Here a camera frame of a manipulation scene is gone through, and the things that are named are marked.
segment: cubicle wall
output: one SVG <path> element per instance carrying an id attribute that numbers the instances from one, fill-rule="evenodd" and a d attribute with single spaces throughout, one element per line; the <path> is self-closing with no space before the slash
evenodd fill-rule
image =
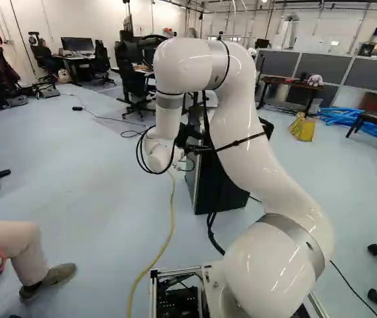
<path id="1" fill-rule="evenodd" d="M 325 82 L 315 98 L 322 107 L 351 107 L 377 111 L 377 59 L 364 56 L 312 54 L 289 50 L 260 50 L 265 58 L 262 75 L 299 78 L 302 73 L 320 74 Z M 266 99 L 305 105 L 306 89 L 271 87 Z"/>

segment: robotic arm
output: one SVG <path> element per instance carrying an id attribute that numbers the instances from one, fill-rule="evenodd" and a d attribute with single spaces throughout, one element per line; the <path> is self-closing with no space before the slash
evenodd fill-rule
<path id="1" fill-rule="evenodd" d="M 241 189 L 257 193 L 265 215 L 227 250 L 228 288 L 252 318 L 288 318 L 321 275 L 334 249 L 333 229 L 322 208 L 281 167 L 263 132 L 254 102 L 255 66 L 238 44 L 173 38 L 154 56 L 156 127 L 147 134 L 148 165 L 162 171 L 170 161 L 162 140 L 178 135 L 186 92 L 214 89 L 219 107 L 210 122 L 227 175 Z M 184 153 L 174 151 L 174 161 Z"/>

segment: caster wheel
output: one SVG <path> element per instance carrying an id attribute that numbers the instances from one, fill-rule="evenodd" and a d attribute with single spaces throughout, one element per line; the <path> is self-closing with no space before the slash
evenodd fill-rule
<path id="1" fill-rule="evenodd" d="M 374 256 L 377 256 L 377 244 L 371 244 L 368 246 L 368 251 Z"/>
<path id="2" fill-rule="evenodd" d="M 377 291 L 374 288 L 371 288 L 368 291 L 368 298 L 369 298 L 370 301 L 377 304 Z"/>

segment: grey sneaker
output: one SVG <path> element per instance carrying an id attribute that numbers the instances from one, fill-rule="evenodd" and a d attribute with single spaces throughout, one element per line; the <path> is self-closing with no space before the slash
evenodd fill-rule
<path id="1" fill-rule="evenodd" d="M 61 286 L 69 282 L 76 274 L 76 265 L 74 263 L 66 263 L 57 265 L 48 271 L 47 276 L 41 281 L 41 285 L 34 291 L 27 291 L 24 287 L 19 290 L 21 301 L 26 302 L 33 299 L 34 296 L 46 288 L 52 286 Z"/>

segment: beige trousers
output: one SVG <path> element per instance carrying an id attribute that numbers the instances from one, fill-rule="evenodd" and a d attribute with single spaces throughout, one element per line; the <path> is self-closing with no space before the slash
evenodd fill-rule
<path id="1" fill-rule="evenodd" d="M 41 281 L 48 266 L 41 248 L 41 232 L 30 222 L 0 221 L 0 248 L 9 255 L 23 286 Z"/>

